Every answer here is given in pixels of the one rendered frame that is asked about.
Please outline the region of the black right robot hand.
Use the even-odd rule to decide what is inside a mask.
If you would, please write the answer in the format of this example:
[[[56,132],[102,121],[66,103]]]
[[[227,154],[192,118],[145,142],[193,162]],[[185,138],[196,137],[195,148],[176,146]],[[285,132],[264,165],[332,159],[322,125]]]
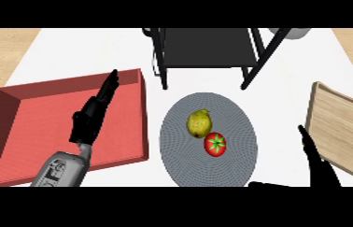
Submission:
[[[300,125],[303,152],[307,157],[310,186],[315,188],[337,188],[341,186],[335,171],[328,161],[322,160],[315,141],[304,127]]]

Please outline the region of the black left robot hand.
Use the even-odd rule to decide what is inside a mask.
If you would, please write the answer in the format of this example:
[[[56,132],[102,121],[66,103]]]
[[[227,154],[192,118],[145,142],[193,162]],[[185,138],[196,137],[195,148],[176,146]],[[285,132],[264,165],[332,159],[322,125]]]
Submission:
[[[102,127],[105,113],[118,87],[117,70],[106,77],[96,96],[91,96],[80,111],[72,113],[72,133],[69,141],[91,144]]]

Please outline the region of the grey round placemat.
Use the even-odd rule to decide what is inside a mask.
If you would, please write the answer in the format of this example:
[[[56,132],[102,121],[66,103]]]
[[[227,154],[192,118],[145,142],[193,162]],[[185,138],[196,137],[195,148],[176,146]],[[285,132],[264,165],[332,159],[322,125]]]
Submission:
[[[213,131],[224,136],[226,150],[213,157],[204,139],[186,129],[189,115],[210,111]],[[173,105],[159,130],[161,160],[180,187],[242,187],[257,163],[258,146],[251,121],[239,106],[224,96],[196,92]]]

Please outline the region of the red tomato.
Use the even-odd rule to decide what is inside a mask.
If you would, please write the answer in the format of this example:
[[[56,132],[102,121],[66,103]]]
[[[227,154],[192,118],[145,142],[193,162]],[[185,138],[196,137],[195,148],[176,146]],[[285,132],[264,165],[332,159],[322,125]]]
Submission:
[[[226,138],[213,132],[204,138],[204,149],[211,157],[220,157],[226,151]]]

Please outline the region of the black tiered shelf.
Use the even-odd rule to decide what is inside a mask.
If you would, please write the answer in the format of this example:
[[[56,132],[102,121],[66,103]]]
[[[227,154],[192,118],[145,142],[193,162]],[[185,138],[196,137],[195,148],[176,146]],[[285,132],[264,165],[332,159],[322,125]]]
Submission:
[[[291,29],[281,28],[263,46],[258,28],[143,28],[154,42],[155,76],[167,89],[170,68],[239,67],[245,90]]]

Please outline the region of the red tray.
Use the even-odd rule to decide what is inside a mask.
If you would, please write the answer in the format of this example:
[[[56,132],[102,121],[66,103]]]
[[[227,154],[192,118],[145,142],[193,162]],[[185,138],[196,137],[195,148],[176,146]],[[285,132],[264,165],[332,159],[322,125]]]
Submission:
[[[0,186],[32,181],[43,163],[69,142],[72,113],[96,95],[105,74],[0,88]],[[91,170],[149,158],[145,79],[137,69],[118,73],[118,88],[93,142]]]

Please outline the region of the pale wooden tray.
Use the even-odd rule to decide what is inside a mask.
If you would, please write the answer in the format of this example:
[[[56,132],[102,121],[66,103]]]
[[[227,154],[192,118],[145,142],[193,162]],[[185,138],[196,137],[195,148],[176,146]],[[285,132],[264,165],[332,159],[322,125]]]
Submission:
[[[353,175],[353,98],[317,81],[312,85],[304,128],[322,158]]]

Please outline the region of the yellow lemon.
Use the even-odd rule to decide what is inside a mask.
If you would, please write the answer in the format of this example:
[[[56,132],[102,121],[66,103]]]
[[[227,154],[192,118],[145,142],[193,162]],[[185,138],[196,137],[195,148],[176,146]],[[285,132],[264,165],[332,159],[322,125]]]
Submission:
[[[186,121],[186,128],[193,138],[202,138],[211,133],[213,121],[207,109],[195,111]]]

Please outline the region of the grey round pot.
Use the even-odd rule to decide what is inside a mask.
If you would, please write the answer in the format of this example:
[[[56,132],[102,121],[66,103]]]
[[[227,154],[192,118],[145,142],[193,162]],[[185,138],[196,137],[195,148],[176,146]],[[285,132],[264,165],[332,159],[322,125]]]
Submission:
[[[282,39],[301,39],[310,31],[310,28],[270,28],[270,32]]]

